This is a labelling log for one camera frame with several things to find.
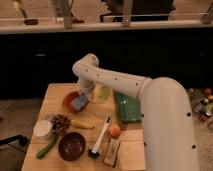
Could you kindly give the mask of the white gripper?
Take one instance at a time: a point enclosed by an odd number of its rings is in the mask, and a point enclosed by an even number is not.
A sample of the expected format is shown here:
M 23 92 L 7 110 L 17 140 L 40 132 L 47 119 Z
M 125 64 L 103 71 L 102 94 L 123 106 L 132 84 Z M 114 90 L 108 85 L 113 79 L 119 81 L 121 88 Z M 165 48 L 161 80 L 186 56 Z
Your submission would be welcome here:
M 92 101 L 94 98 L 95 83 L 92 81 L 79 79 L 78 84 L 80 86 L 80 88 L 79 88 L 80 93 L 85 94 L 87 96 L 88 100 Z

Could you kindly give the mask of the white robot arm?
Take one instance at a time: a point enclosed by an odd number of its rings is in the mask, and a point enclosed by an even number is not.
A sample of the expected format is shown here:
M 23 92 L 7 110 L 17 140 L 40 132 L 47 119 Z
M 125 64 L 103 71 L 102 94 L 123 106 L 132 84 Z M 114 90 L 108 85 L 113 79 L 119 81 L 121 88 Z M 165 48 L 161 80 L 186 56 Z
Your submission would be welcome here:
M 99 83 L 140 101 L 146 171 L 200 171 L 190 100 L 178 81 L 102 69 L 94 54 L 72 71 L 85 94 Z

